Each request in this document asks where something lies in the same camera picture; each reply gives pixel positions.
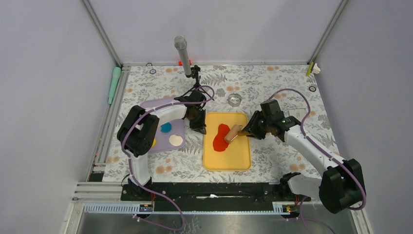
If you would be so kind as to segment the wooden dough roller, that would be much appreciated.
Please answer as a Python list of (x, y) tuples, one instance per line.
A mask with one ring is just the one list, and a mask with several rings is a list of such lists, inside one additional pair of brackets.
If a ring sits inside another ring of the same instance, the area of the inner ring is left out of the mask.
[(227, 143), (231, 143), (235, 138), (247, 135), (249, 135), (249, 133), (244, 131), (242, 125), (234, 125), (227, 133), (227, 135), (224, 137), (224, 140)]

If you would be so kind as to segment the red dough ball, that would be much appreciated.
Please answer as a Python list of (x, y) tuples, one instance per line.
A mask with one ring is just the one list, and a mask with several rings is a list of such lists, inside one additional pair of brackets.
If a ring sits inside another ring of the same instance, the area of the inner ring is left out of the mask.
[(226, 124), (220, 124), (218, 126), (218, 132), (213, 140), (213, 149), (217, 152), (223, 152), (229, 146), (229, 143), (226, 142), (225, 137), (230, 132), (230, 128)]

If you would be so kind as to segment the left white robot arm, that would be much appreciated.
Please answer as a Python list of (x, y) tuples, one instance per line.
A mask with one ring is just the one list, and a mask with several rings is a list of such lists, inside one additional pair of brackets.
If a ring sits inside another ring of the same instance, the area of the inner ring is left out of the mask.
[(160, 106), (143, 108), (135, 105), (129, 111), (117, 133), (121, 150), (128, 157), (130, 180), (135, 184), (132, 194), (146, 200), (151, 194), (148, 152), (155, 140), (159, 126), (177, 119), (188, 119), (191, 130), (205, 135), (206, 111), (204, 106), (213, 97), (206, 98), (199, 90), (188, 96), (175, 97)]

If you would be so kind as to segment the yellow tray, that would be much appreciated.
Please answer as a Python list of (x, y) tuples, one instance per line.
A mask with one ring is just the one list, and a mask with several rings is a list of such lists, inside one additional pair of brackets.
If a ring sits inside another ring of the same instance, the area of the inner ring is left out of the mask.
[(231, 129), (234, 125), (247, 124), (244, 113), (208, 113), (206, 115), (206, 134), (204, 135), (203, 166), (208, 171), (247, 171), (251, 167), (250, 141), (246, 136), (235, 138), (227, 149), (217, 152), (213, 149), (213, 140), (220, 124)]

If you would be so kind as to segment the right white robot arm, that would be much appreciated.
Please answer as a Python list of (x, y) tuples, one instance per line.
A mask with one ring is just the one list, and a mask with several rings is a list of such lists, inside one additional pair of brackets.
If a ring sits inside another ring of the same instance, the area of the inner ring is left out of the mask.
[(242, 129), (248, 137), (265, 139), (267, 134), (278, 137), (293, 147), (318, 171), (321, 178), (288, 173), (281, 179), (279, 193), (287, 201), (297, 195), (315, 198), (331, 213), (354, 209), (365, 204), (366, 192), (360, 163), (334, 156), (304, 128), (294, 116), (286, 117), (276, 100), (261, 103), (248, 124)]

